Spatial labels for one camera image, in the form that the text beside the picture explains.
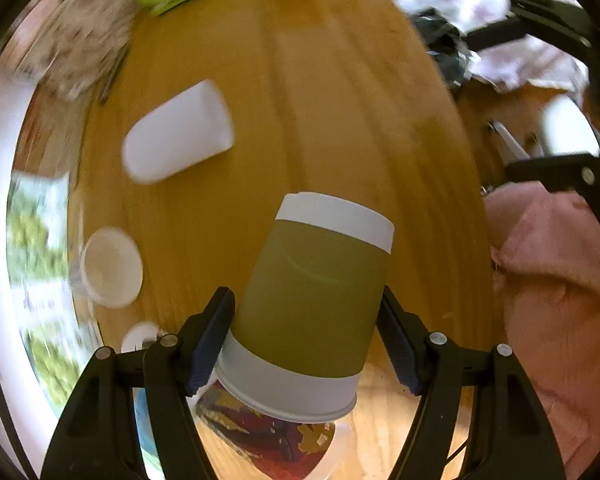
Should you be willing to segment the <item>brown sleeve paper cup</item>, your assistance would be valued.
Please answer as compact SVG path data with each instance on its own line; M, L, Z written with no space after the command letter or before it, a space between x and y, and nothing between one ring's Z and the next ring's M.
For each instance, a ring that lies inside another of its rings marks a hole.
M390 220L362 205L286 195L216 362L222 386L288 422L332 422L350 413L393 234Z

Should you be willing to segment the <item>blue plastic cup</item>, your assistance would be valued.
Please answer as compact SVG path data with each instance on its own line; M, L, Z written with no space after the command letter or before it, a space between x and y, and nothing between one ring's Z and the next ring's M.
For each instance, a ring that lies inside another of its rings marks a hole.
M138 442L142 453L146 474L149 479L164 480L155 438L149 420L146 392L142 388L133 389L133 402Z

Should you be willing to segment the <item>white patterned paper cup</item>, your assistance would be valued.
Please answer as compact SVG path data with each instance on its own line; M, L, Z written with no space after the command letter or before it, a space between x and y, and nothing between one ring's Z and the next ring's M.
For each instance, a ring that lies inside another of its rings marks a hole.
M153 322L135 324L123 337L121 352L144 350L164 336L166 332Z

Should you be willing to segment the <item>small white paper cup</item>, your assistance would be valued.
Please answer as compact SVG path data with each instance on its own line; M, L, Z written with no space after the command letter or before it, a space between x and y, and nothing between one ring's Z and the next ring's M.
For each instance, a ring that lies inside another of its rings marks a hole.
M95 304L109 309L129 306L140 294L144 279L137 244L122 229L97 230L80 252L76 278Z

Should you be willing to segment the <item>red patterned plastic cup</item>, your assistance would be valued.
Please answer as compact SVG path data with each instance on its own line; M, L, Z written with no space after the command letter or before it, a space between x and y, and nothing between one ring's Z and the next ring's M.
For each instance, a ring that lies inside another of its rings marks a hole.
M270 479L327 479L350 443L346 422L286 422L253 410L219 382L198 396L195 414Z

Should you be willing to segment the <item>plain white paper cup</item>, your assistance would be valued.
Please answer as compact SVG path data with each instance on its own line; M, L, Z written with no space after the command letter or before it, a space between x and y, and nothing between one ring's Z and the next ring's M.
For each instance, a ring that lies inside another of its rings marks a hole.
M140 118L124 138L122 162L133 181L153 184L230 150L234 143L222 93L205 79Z

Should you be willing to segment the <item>green leaf poster strip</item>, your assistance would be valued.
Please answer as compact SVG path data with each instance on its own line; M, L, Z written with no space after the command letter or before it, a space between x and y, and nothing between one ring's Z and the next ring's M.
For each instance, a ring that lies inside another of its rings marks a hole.
M20 337L55 413L66 405L102 340L76 310L67 249L69 176L14 171L6 206L6 261Z

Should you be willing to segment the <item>black pen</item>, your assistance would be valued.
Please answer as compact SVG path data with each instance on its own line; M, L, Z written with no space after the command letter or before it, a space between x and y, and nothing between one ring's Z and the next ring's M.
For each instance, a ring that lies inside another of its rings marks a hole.
M102 85L102 88L100 89L100 93L99 93L99 97L98 97L99 105L104 105L107 102L107 100L109 99L112 86L114 85L114 81L116 80L118 73L121 70L122 64L124 63L126 57L129 54L129 50L130 50L130 45L126 44L118 52L116 58L114 59L114 64L112 64L110 71L108 72L108 74L105 78L105 82Z

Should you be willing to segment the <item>patterned fabric bag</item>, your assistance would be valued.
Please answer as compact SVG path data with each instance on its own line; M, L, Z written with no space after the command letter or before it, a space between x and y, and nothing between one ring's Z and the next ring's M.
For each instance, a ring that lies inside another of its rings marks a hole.
M0 62L73 101L104 76L130 39L134 0L32 0L8 33Z

